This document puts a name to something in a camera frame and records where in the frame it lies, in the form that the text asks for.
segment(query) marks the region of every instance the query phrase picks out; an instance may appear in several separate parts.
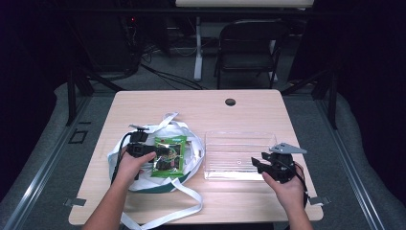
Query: transparent plastic tray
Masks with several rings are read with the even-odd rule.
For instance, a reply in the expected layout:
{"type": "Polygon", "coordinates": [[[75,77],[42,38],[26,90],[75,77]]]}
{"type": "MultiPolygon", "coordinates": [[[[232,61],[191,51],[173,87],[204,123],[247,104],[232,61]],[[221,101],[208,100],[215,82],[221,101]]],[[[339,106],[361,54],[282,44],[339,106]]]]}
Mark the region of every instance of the transparent plastic tray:
{"type": "Polygon", "coordinates": [[[273,133],[207,132],[204,175],[211,180],[262,180],[251,157],[261,159],[263,151],[277,144],[273,133]]]}

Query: chair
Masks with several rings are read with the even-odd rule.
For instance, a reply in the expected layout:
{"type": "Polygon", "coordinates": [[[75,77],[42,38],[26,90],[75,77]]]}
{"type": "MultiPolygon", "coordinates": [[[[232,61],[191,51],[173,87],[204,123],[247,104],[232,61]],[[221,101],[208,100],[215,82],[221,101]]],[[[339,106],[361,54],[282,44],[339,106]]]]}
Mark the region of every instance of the chair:
{"type": "Polygon", "coordinates": [[[220,33],[214,76],[220,89],[221,71],[272,72],[269,88],[275,78],[281,45],[289,35],[289,27],[281,20],[239,20],[220,33]],[[271,41],[275,46],[271,51],[271,41]]]}

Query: table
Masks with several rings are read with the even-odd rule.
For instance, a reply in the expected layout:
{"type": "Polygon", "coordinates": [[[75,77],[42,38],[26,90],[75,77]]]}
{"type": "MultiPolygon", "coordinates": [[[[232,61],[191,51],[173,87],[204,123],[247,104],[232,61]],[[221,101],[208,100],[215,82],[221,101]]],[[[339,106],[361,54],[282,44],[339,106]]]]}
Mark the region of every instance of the table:
{"type": "MultiPolygon", "coordinates": [[[[311,8],[314,0],[176,0],[179,8],[311,8]]],[[[201,51],[201,21],[196,18],[196,62],[194,65],[195,81],[201,81],[202,51],[201,51]]]]}
{"type": "MultiPolygon", "coordinates": [[[[84,206],[74,206],[69,221],[86,222],[110,185],[107,153],[130,131],[128,125],[158,124],[164,114],[179,112],[175,120],[188,124],[202,139],[208,131],[273,132],[278,142],[299,146],[295,131],[277,90],[181,90],[122,91],[117,93],[101,136],[95,147],[78,198],[84,206]],[[234,99],[228,106],[225,101],[234,99]]],[[[294,160],[304,167],[310,196],[316,196],[301,154],[294,160]]],[[[175,220],[176,224],[271,222],[287,220],[275,193],[263,181],[212,181],[204,179],[203,167],[185,185],[203,197],[203,209],[192,216],[175,220]]],[[[175,191],[166,194],[128,193],[124,211],[139,223],[189,208],[195,201],[175,191]]],[[[319,206],[307,205],[311,220],[323,217],[319,206]]]]}

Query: person's left hand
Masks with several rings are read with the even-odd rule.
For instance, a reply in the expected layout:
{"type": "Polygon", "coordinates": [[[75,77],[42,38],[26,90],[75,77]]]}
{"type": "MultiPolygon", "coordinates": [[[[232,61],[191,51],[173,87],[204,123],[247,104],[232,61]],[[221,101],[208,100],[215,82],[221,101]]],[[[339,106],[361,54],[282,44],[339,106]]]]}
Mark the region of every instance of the person's left hand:
{"type": "Polygon", "coordinates": [[[142,157],[133,157],[128,152],[123,153],[122,161],[120,162],[119,171],[117,172],[116,180],[120,180],[129,187],[134,182],[134,177],[138,174],[141,166],[155,157],[155,151],[150,152],[142,157]]]}

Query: bag handle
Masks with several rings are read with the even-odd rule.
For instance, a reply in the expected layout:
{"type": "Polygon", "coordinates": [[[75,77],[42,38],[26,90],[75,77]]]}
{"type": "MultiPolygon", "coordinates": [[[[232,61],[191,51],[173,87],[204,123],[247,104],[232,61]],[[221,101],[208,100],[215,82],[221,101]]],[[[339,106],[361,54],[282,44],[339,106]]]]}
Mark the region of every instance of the bag handle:
{"type": "Polygon", "coordinates": [[[142,226],[140,226],[137,222],[135,222],[131,217],[129,217],[126,213],[122,213],[122,223],[129,229],[133,230],[147,230],[147,229],[152,229],[156,228],[164,223],[167,223],[169,221],[175,220],[175,219],[180,219],[192,214],[195,214],[197,212],[200,212],[200,210],[203,208],[203,198],[200,194],[198,194],[196,191],[185,187],[182,185],[182,183],[179,181],[178,178],[174,179],[171,181],[172,185],[182,191],[183,193],[187,194],[188,196],[192,197],[193,199],[197,200],[199,204],[192,206],[191,208],[187,208],[181,211],[177,211],[174,213],[171,213],[169,215],[166,215],[162,218],[157,218],[153,221],[150,221],[142,226]]]}
{"type": "Polygon", "coordinates": [[[178,112],[171,112],[171,113],[165,114],[164,119],[159,124],[159,126],[153,130],[146,130],[146,133],[154,133],[158,130],[161,130],[164,127],[167,127],[169,125],[169,123],[173,120],[173,118],[175,118],[178,114],[179,114],[178,112]]]}

